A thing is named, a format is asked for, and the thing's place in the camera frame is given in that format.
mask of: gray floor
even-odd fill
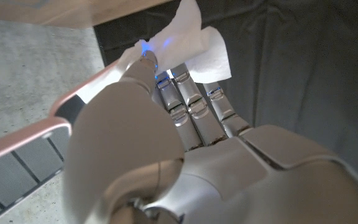
[[[0,137],[47,116],[62,94],[103,68],[93,29],[0,21]],[[64,223],[56,176],[0,223]]]

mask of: black cloth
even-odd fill
[[[358,1],[197,2],[203,27],[225,40],[232,78],[219,83],[236,112],[315,140],[358,171]],[[105,64],[168,25],[178,5],[96,26]]]

